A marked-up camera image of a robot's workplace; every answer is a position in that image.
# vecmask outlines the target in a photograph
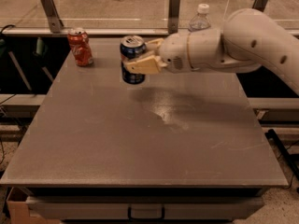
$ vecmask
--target plastic bottle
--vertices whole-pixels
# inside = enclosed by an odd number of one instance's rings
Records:
[[[190,32],[195,32],[211,27],[211,22],[208,18],[208,11],[208,4],[198,5],[196,16],[189,22],[188,30]]]

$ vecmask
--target bottle cap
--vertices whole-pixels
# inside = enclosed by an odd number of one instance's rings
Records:
[[[209,10],[208,4],[200,4],[198,5],[197,12],[201,14],[207,14]]]

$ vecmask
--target soda can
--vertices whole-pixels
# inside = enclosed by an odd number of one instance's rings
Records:
[[[146,52],[146,44],[143,38],[139,35],[127,35],[121,40],[121,60],[125,58],[133,59],[141,56]],[[132,74],[126,70],[121,62],[122,79],[129,84],[140,84],[145,80],[143,74]]]
[[[89,38],[83,28],[72,28],[67,35],[67,39],[78,66],[86,66],[93,63]]]

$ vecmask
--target floor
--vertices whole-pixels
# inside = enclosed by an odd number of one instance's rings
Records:
[[[88,28],[153,28],[167,27],[168,0],[54,0],[64,26],[83,26]],[[179,27],[186,28],[196,13],[199,3],[210,5],[212,25],[220,27],[233,11],[252,7],[254,0],[181,0]],[[299,28],[297,11],[299,0],[269,0],[264,11],[286,29]],[[0,0],[0,27],[13,23],[18,27],[47,27],[47,19],[39,0]],[[15,125],[0,125],[0,133],[7,129],[16,129]],[[289,145],[299,140],[298,130],[278,131],[279,136]],[[13,156],[18,142],[1,142],[1,153],[5,158],[0,170],[5,170]],[[288,189],[270,189],[263,195],[265,206],[246,220],[236,220],[235,224],[297,224],[299,223],[299,187],[298,180],[292,178],[292,171],[286,165],[279,151],[273,145],[285,176],[290,181]],[[299,151],[295,145],[290,151]],[[6,190],[0,188],[0,208],[4,204]],[[8,224],[9,219],[0,216],[0,223]]]

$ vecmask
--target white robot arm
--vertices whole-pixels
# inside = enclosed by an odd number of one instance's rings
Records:
[[[246,73],[263,65],[299,94],[299,40],[255,9],[233,13],[223,31],[173,34],[149,42],[147,48],[145,56],[125,63],[129,72],[154,74],[165,68],[173,73]]]

